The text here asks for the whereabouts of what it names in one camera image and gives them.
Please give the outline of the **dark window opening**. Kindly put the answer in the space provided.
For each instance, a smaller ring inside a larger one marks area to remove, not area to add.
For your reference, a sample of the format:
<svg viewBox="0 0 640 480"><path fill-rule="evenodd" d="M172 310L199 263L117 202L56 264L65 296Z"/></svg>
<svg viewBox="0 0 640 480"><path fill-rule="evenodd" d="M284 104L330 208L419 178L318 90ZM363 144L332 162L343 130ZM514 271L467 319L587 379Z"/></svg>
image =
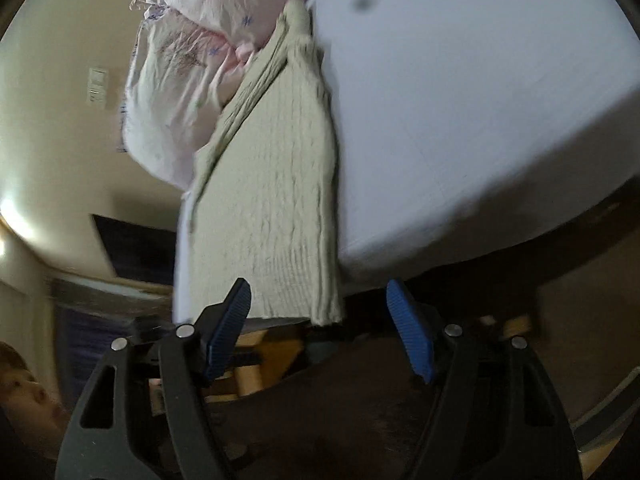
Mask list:
<svg viewBox="0 0 640 480"><path fill-rule="evenodd" d="M138 226L98 214L92 221L119 278L172 286L176 262L175 232Z"/></svg>

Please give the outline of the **white wall switch plate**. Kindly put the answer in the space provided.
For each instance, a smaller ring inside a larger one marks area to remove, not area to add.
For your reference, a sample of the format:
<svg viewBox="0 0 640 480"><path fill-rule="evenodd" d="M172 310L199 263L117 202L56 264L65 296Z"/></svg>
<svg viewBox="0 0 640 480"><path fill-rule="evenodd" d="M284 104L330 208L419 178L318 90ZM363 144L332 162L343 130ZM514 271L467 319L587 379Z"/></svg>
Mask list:
<svg viewBox="0 0 640 480"><path fill-rule="evenodd" d="M91 67L88 71L86 101L90 106L104 110L107 103L108 70Z"/></svg>

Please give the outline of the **pink floral pillow small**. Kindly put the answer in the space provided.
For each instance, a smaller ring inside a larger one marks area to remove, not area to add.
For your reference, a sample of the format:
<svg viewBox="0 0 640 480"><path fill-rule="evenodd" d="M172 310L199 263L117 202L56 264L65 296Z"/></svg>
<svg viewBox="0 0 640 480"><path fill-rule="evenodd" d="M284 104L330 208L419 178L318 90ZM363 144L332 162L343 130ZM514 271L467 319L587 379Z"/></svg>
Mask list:
<svg viewBox="0 0 640 480"><path fill-rule="evenodd" d="M122 102L125 151L153 177L190 188L194 156L209 142L255 53L254 44L230 44L169 6L149 6Z"/></svg>

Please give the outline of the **beige knitted sweater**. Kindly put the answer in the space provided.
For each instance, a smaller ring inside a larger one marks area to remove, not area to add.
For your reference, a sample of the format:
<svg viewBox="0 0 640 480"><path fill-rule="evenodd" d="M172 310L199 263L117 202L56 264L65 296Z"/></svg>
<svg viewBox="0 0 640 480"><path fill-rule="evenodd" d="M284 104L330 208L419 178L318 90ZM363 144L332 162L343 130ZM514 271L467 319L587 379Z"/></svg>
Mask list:
<svg viewBox="0 0 640 480"><path fill-rule="evenodd" d="M187 318L245 278L252 318L341 321L336 164L311 16L290 0L195 156Z"/></svg>

